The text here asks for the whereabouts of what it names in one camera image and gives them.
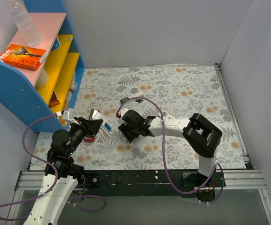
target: cardboard box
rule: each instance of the cardboard box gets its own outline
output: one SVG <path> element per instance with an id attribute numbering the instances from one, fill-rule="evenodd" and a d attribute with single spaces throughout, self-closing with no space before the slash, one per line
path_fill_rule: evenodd
<path id="1" fill-rule="evenodd" d="M 11 44 L 0 58 L 13 67 L 36 71 L 48 53 L 46 50 Z"/>

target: orange box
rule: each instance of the orange box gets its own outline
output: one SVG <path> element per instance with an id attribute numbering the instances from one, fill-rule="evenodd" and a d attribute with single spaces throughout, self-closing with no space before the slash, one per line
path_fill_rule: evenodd
<path id="1" fill-rule="evenodd" d="M 59 105 L 59 104 L 60 104 L 60 101 L 59 101 L 59 99 L 58 99 L 58 97 L 57 97 L 55 91 L 53 91 L 48 106 L 49 106 L 50 108 L 52 108 L 52 107 L 54 107 L 54 106 L 56 106 L 56 105 Z"/>
<path id="2" fill-rule="evenodd" d="M 48 53 L 38 48 L 24 47 L 11 44 L 0 58 L 13 67 L 36 71 L 43 63 Z"/>

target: pink shelf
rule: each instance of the pink shelf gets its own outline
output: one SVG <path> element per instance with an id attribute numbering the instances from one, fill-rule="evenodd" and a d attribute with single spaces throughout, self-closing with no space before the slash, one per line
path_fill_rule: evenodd
<path id="1" fill-rule="evenodd" d="M 60 31 L 62 23 L 65 20 L 66 13 L 29 13 L 34 24 L 36 25 L 41 37 L 42 43 L 35 48 L 45 49 L 50 52 L 52 45 L 56 39 L 57 34 Z M 22 33 L 18 30 L 15 34 L 14 38 L 9 44 L 28 46 L 25 42 L 25 39 Z M 31 71 L 27 69 L 18 69 L 21 73 L 23 73 L 30 83 L 35 86 L 38 77 L 44 67 L 46 60 L 44 63 L 37 69 L 37 71 Z"/>

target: blue shelf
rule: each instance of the blue shelf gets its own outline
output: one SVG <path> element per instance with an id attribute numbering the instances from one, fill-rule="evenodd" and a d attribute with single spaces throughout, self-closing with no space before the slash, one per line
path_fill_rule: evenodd
<path id="1" fill-rule="evenodd" d="M 25 75 L 4 62 L 0 62 L 0 102 L 25 125 L 53 114 Z M 35 132 L 55 132 L 63 128 L 56 117 L 31 127 Z"/>
<path id="2" fill-rule="evenodd" d="M 76 79 L 75 79 L 75 81 L 77 83 L 77 88 L 76 88 L 75 92 L 72 92 L 72 97 L 71 97 L 71 100 L 69 102 L 69 108 L 74 108 L 74 106 L 75 106 L 75 103 L 76 103 L 76 100 L 77 100 L 77 96 L 78 96 L 78 91 L 79 91 L 80 84 L 81 84 L 81 80 L 83 79 L 84 68 L 77 67 L 75 69 L 75 72 L 76 72 Z"/>
<path id="3" fill-rule="evenodd" d="M 29 12 L 65 12 L 62 0 L 24 0 L 24 3 Z M 59 33 L 72 34 L 68 18 L 65 18 Z M 79 53 L 75 39 L 73 39 L 72 43 L 69 52 Z M 81 57 L 78 59 L 75 72 L 77 89 L 76 92 L 72 93 L 72 98 L 69 102 L 70 108 L 75 106 L 83 78 L 84 64 Z M 25 75 L 3 62 L 0 62 L 0 102 L 26 125 L 40 118 L 53 115 L 49 106 Z M 67 130 L 68 125 L 63 126 L 57 117 L 52 117 L 49 120 L 35 124 L 31 129 L 35 132 L 53 133 L 59 129 Z"/>

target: yellow shelf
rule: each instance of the yellow shelf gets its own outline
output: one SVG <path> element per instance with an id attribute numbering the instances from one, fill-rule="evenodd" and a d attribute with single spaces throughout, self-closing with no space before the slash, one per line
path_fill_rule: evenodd
<path id="1" fill-rule="evenodd" d="M 52 112 L 54 113 L 63 110 L 78 58 L 79 53 L 68 53 L 66 56 L 64 65 L 62 66 L 60 72 L 60 76 L 54 88 L 58 100 L 60 101 L 59 105 L 51 108 Z"/>
<path id="2" fill-rule="evenodd" d="M 44 69 L 48 74 L 49 80 L 45 87 L 38 89 L 38 93 L 46 102 L 46 104 L 49 104 L 54 87 L 59 78 L 61 68 L 64 64 L 66 55 L 72 42 L 72 40 L 66 42 L 64 41 L 68 39 L 68 37 L 72 39 L 73 35 L 62 34 L 58 35 L 57 37 L 59 38 L 60 43 L 63 44 L 60 45 L 56 50 L 49 53 L 47 61 L 44 65 Z"/>

